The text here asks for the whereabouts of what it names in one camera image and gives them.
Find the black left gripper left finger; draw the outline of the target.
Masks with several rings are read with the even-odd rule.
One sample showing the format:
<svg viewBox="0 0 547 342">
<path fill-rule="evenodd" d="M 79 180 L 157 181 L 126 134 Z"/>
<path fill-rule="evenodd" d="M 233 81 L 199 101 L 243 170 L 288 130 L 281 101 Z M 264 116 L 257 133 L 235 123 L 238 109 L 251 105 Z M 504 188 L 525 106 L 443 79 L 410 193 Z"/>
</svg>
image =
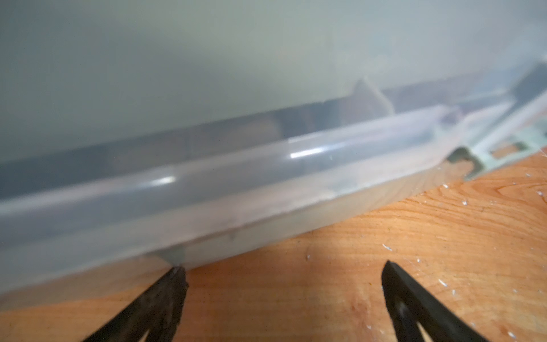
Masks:
<svg viewBox="0 0 547 342">
<path fill-rule="evenodd" d="M 86 341 L 172 341 L 189 285 L 182 266 L 173 267 Z"/>
</svg>

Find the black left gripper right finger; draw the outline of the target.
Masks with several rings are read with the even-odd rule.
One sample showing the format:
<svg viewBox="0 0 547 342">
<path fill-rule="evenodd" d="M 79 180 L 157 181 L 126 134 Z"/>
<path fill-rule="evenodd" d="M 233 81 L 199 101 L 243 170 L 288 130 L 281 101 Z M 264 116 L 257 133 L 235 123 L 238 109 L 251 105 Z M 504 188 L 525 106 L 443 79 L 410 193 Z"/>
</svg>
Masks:
<svg viewBox="0 0 547 342">
<path fill-rule="evenodd" d="M 399 341 L 485 341 L 401 266 L 387 261 L 381 274 L 385 305 Z"/>
</svg>

